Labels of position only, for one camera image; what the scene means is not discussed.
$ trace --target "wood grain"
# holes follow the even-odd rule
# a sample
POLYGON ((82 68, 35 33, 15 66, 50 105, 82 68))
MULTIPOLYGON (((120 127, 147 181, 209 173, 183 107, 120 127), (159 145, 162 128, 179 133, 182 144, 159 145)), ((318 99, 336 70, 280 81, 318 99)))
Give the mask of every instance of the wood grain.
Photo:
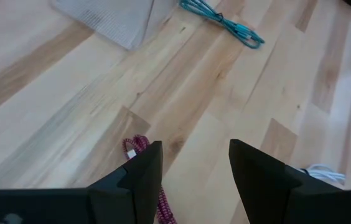
POLYGON ((325 163, 351 189, 351 8, 207 2, 266 43, 249 49, 177 8, 127 52, 49 0, 0 1, 0 189, 87 186, 125 162, 135 134, 163 142, 178 223, 248 223, 231 138, 295 167, 325 163))

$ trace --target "teal cable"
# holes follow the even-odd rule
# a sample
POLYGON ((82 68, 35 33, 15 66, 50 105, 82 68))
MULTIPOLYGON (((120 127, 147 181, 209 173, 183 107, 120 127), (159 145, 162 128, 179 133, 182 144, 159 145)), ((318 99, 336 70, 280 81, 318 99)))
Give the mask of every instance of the teal cable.
POLYGON ((237 24, 228 19, 225 19, 222 13, 217 13, 204 0, 180 0, 180 6, 185 10, 219 22, 232 35, 234 35, 238 40, 240 40, 243 44, 250 47, 251 49, 257 49, 261 44, 264 43, 264 40, 259 37, 254 31, 242 24, 237 24))

